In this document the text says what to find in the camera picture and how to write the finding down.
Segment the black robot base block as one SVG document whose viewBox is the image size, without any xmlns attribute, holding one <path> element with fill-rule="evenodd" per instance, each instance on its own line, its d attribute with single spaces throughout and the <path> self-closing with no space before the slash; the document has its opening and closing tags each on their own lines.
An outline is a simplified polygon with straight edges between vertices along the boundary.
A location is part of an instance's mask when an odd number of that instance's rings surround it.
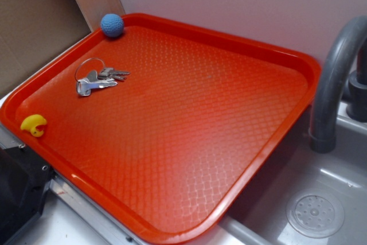
<svg viewBox="0 0 367 245">
<path fill-rule="evenodd" d="M 27 146 L 1 149 L 1 244 L 12 244 L 43 213 L 53 169 Z"/>
</svg>

